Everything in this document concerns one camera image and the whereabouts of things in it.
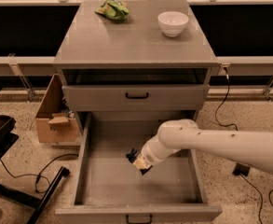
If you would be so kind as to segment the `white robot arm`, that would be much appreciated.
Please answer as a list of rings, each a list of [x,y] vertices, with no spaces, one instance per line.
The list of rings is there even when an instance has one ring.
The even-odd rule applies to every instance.
[[[168,120],[127,159],[143,174],[183,149],[196,149],[273,175],[273,132],[201,130],[192,119]]]

